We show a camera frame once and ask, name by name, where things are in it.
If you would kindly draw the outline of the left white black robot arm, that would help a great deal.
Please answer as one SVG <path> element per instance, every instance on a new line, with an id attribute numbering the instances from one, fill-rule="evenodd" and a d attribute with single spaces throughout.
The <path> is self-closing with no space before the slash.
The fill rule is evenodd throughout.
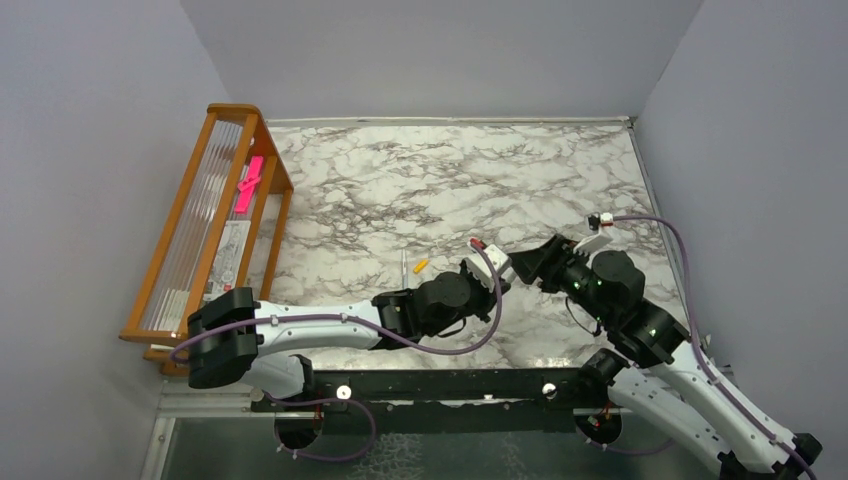
<path id="1" fill-rule="evenodd" d="M 298 411 L 313 401 L 312 364 L 302 351 L 341 347 L 395 350 L 411 347 L 444 356 L 481 348 L 492 337 L 456 349 L 424 346 L 424 337 L 448 336 L 452 325 L 476 316 L 498 325 L 510 288 L 508 258 L 489 250 L 467 257 L 457 272 L 443 272 L 416 288 L 335 307 L 258 301 L 248 287 L 211 300 L 187 319 L 188 384 L 211 389 L 243 382 Z"/>

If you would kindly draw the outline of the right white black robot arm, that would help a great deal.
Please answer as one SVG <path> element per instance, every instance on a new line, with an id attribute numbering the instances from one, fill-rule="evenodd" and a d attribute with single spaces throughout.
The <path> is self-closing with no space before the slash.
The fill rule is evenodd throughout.
<path id="1" fill-rule="evenodd" d="M 729 381 L 691 329 L 645 298 L 645 275 L 625 252 L 589 254 L 586 245 L 556 235 L 509 256 L 523 283 L 566 294 L 612 345 L 584 365 L 579 398 L 632 411 L 721 479 L 812 478 L 821 443 L 771 419 Z"/>

